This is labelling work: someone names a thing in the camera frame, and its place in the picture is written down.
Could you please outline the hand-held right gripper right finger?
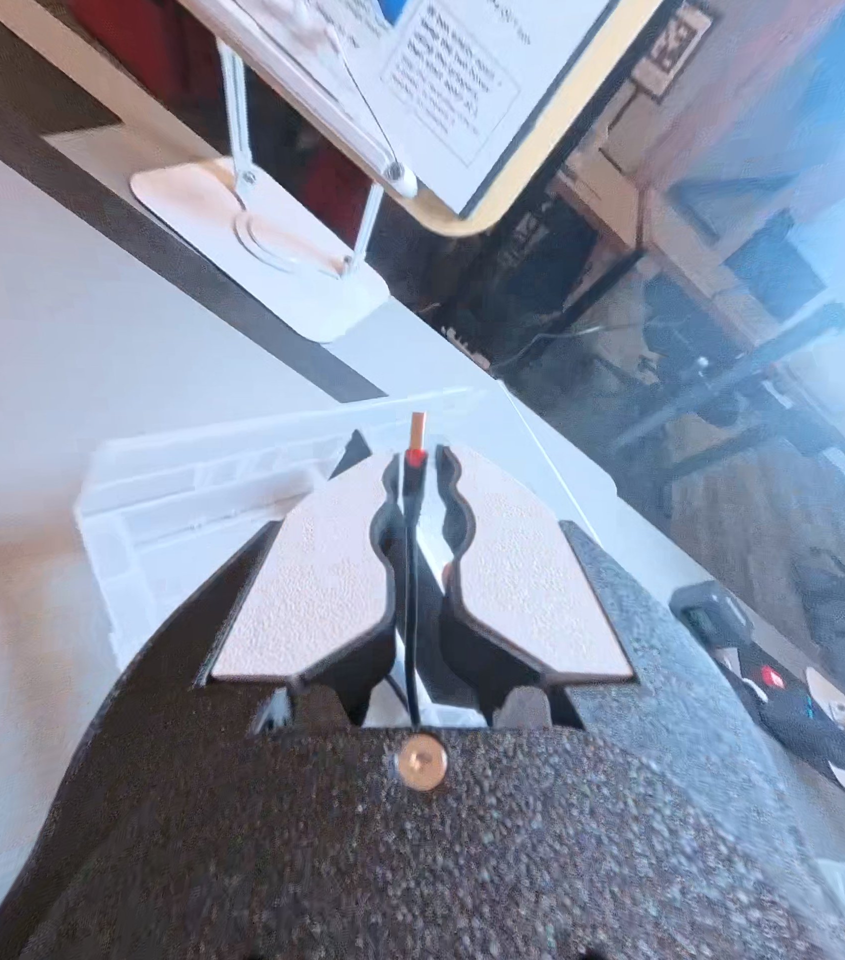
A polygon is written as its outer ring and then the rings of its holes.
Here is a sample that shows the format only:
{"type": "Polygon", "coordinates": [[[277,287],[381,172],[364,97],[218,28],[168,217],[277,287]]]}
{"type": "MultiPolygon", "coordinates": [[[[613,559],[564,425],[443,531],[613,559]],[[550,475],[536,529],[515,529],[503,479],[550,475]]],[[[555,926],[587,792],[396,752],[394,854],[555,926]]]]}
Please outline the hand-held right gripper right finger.
{"type": "Polygon", "coordinates": [[[440,445],[436,477],[453,564],[442,661],[489,727],[581,727],[571,690],[635,682],[573,546],[581,530],[469,447],[440,445]]]}

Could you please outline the black timer device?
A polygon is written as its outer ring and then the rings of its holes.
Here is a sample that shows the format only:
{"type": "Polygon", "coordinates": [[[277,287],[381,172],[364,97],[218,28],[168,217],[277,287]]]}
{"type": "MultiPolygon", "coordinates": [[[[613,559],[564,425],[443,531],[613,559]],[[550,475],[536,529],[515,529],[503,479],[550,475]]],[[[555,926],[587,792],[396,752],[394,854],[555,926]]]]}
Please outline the black timer device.
{"type": "Polygon", "coordinates": [[[845,772],[845,726],[756,642],[752,620],[727,590],[716,581],[687,585],[672,593],[669,609],[714,660],[756,726],[831,780],[845,772]]]}

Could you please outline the black bin divider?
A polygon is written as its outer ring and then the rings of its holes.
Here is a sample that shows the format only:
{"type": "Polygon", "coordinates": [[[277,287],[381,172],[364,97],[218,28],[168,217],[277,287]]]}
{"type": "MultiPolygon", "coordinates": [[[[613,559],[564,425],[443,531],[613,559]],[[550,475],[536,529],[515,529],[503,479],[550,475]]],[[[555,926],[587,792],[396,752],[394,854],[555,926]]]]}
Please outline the black bin divider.
{"type": "Polygon", "coordinates": [[[368,459],[372,456],[372,453],[373,450],[368,445],[362,432],[358,429],[353,430],[340,460],[334,466],[332,473],[329,474],[329,479],[335,479],[337,476],[344,474],[358,463],[368,459]]]}

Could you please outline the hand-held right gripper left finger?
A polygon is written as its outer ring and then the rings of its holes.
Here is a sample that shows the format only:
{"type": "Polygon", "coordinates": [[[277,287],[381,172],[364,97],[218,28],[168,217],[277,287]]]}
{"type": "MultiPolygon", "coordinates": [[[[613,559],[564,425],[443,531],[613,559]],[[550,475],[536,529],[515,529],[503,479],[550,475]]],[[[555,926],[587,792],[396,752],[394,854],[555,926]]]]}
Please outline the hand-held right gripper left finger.
{"type": "Polygon", "coordinates": [[[396,657],[399,457],[372,454],[288,512],[230,618],[216,682],[333,690],[355,724],[396,657]]]}

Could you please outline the instruction sheet on board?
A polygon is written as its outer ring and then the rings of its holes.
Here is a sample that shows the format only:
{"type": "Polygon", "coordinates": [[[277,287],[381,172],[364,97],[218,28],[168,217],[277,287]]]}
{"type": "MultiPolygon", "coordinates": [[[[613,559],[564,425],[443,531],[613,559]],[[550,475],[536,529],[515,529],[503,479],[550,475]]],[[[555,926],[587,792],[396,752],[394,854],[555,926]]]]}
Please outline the instruction sheet on board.
{"type": "MultiPolygon", "coordinates": [[[[386,192],[429,232],[466,237],[487,232],[526,197],[527,191],[546,186],[578,142],[593,129],[598,115],[672,9],[671,2],[615,3],[604,24],[541,108],[525,137],[503,161],[468,213],[454,214],[427,187],[418,187],[415,198],[405,198],[388,185],[384,186],[386,192]]],[[[338,151],[368,177],[381,181],[380,174],[330,129],[320,125],[318,118],[254,56],[246,43],[253,39],[254,23],[237,7],[237,2],[182,2],[181,5],[338,151]]]]}

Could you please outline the black usb cable red plugs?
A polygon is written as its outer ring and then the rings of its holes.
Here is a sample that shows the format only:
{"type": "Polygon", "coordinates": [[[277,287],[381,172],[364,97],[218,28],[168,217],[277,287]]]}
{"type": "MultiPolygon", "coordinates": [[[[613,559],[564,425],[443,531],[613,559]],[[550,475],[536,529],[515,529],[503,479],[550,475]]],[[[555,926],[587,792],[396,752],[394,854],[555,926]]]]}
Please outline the black usb cable red plugs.
{"type": "Polygon", "coordinates": [[[429,464],[426,423],[425,413],[411,414],[405,450],[393,455],[383,468],[385,500],[376,532],[377,546],[387,570],[387,616],[392,636],[392,664],[385,681],[402,704],[409,726],[415,732],[422,727],[417,670],[421,606],[418,528],[429,464]]]}

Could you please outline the wooden office desk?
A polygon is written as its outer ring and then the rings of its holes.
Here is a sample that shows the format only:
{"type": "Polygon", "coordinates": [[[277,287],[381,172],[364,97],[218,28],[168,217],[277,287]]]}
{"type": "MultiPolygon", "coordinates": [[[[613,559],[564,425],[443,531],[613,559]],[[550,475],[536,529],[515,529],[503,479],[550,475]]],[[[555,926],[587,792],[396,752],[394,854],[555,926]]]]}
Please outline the wooden office desk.
{"type": "Polygon", "coordinates": [[[731,427],[743,406],[756,422],[699,457],[676,464],[671,478],[786,438],[805,456],[837,450],[845,459],[845,427],[835,407],[813,385],[808,364],[794,356],[845,333],[845,306],[789,243],[789,210],[764,204],[741,231],[719,237],[679,201],[678,194],[639,187],[595,143],[573,150],[555,179],[554,194],[597,230],[612,262],[575,294],[557,316],[557,334],[588,316],[633,271],[642,272],[641,319],[618,330],[640,329],[656,357],[643,390],[643,413],[620,443],[631,446],[663,425],[695,414],[731,427]]]}

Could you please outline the white document stand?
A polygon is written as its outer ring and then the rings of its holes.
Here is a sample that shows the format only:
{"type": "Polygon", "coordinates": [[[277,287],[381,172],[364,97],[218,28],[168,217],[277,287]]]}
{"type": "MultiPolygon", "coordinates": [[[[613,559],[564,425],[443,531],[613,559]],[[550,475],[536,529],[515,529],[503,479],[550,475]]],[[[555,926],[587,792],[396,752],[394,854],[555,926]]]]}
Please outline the white document stand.
{"type": "Polygon", "coordinates": [[[372,182],[354,246],[296,200],[253,159],[245,64],[218,42],[230,157],[133,174],[134,198],[287,327],[325,345],[389,299],[382,277],[365,266],[384,186],[406,199],[416,175],[387,136],[381,180],[372,182]]]}

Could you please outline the printed marker tag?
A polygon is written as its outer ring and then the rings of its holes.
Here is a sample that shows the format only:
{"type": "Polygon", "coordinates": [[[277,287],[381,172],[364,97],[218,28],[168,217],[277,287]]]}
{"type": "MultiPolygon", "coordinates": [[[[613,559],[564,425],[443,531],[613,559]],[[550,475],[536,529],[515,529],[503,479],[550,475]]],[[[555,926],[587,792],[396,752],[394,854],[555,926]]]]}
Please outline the printed marker tag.
{"type": "Polygon", "coordinates": [[[654,102],[662,102],[715,21],[708,6],[681,2],[633,66],[632,82],[654,102]]]}

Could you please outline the clear storage bin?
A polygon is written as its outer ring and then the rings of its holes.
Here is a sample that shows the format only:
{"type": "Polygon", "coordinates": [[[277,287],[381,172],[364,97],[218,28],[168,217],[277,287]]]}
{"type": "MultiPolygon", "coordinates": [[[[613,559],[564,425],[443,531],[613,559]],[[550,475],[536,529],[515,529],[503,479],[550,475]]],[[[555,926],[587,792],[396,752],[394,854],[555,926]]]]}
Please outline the clear storage bin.
{"type": "Polygon", "coordinates": [[[369,454],[401,452],[416,411],[430,446],[476,450],[599,543],[615,482],[496,382],[111,440],[74,517],[117,668],[266,524],[344,471],[355,435],[369,454]]]}

